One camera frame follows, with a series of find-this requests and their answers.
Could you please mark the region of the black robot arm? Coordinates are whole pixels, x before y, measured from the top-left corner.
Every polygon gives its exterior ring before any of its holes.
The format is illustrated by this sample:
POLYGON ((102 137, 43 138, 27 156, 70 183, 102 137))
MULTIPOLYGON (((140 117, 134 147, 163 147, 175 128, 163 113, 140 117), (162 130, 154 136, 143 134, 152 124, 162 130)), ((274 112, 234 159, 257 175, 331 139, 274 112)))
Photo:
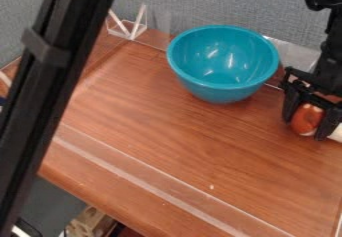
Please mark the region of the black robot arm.
MULTIPOLYGON (((20 210, 114 0, 43 0, 35 24, 22 36, 24 53, 0 111, 0 237, 12 237, 20 210)), ((326 110, 315 139, 342 124, 342 0, 305 0, 331 10, 326 41, 311 73, 291 67, 283 80, 282 118, 302 102, 326 110)))

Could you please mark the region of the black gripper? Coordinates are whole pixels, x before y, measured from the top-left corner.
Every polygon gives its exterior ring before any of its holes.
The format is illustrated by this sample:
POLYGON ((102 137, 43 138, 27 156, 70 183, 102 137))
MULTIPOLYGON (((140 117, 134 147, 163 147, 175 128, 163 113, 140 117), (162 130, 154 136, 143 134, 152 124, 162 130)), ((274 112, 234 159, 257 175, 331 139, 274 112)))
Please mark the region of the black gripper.
POLYGON ((326 110, 314 138, 342 141, 342 61, 321 58, 313 72, 285 68, 279 87, 285 91, 282 118, 286 123, 303 102, 326 110))

